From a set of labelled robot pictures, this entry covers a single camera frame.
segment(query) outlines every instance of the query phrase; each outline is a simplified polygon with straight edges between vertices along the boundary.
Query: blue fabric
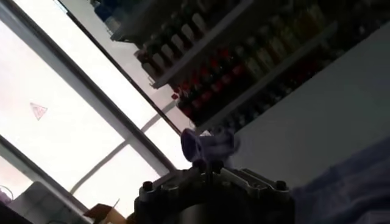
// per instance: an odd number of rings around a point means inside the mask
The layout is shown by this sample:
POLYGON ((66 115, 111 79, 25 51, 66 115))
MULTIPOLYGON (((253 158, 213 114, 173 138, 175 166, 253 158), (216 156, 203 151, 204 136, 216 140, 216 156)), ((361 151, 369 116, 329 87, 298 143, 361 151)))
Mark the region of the blue fabric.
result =
POLYGON ((390 139, 292 190, 296 223, 390 223, 390 139))

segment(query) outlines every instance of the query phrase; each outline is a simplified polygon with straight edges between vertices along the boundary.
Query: triangle sticker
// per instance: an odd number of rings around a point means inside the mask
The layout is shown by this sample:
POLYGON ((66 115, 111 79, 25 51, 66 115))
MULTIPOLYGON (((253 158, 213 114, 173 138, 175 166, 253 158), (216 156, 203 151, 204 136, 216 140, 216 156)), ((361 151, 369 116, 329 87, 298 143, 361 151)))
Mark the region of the triangle sticker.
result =
POLYGON ((32 108, 32 112, 34 112, 34 115, 38 121, 48 110, 46 107, 39 106, 38 104, 35 103, 30 103, 30 107, 32 108))

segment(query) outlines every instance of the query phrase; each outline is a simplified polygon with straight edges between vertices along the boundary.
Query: cardboard box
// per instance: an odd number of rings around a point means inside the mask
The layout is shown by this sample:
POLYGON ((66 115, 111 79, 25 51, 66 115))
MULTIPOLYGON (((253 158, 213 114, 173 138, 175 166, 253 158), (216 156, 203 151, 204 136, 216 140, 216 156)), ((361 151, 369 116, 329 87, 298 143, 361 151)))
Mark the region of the cardboard box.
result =
POLYGON ((97 204, 84 215, 93 219, 94 224, 126 224, 126 219, 116 209, 115 206, 97 204))

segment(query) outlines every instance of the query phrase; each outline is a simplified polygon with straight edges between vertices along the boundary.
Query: window pane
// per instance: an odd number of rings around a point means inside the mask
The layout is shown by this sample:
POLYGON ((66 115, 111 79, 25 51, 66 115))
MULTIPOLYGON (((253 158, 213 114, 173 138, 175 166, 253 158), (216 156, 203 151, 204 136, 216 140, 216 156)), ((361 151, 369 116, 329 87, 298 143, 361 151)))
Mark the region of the window pane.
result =
POLYGON ((176 168, 188 169, 191 167, 191 163, 183 155, 180 136, 163 119, 151 126, 145 135, 171 160, 176 168))
POLYGON ((12 196, 8 192, 8 189, 12 192, 13 198, 15 199, 32 184, 32 181, 28 177, 1 156, 0 170, 0 191, 6 193, 10 198, 12 196))
POLYGON ((156 171, 131 146, 126 146, 75 192, 86 207, 97 203, 113 206, 127 217, 134 210, 134 199, 144 181, 155 181, 156 171))
POLYGON ((123 138, 0 22, 0 133, 71 189, 123 138))
POLYGON ((88 37, 53 0, 15 0, 15 2, 80 66, 106 95, 142 128, 157 112, 122 76, 88 37))

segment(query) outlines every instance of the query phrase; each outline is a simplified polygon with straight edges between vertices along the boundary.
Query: white shelf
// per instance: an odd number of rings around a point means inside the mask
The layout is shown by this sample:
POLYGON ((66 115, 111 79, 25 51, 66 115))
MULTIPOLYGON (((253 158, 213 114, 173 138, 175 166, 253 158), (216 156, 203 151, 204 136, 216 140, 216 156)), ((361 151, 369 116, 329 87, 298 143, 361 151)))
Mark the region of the white shelf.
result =
POLYGON ((207 46, 225 31, 237 17, 244 13, 253 3, 254 0, 242 0, 230 13, 228 13, 217 25, 212 28, 203 39, 199 40, 173 67, 167 70, 152 86, 156 89, 166 85, 171 78, 180 71, 186 69, 186 66, 193 62, 195 56, 207 52, 207 46))
POLYGON ((290 55, 286 60, 280 63, 275 69, 273 69, 270 73, 268 73, 265 77, 263 77, 259 82, 254 84, 247 91, 243 92, 242 95, 233 100, 230 104, 224 107, 220 112, 215 114, 211 119, 206 121, 203 125, 196 129, 198 133, 202 133, 203 131, 214 127, 215 125, 220 124, 231 112, 237 109, 241 104, 248 101, 252 96, 258 93, 261 89, 263 89, 266 85, 268 85, 271 81, 273 81, 278 75, 283 73, 301 58, 310 53, 314 48, 321 44, 328 37, 332 36, 338 28, 337 22, 329 25, 322 33, 308 41, 303 47, 301 47, 298 51, 290 55))

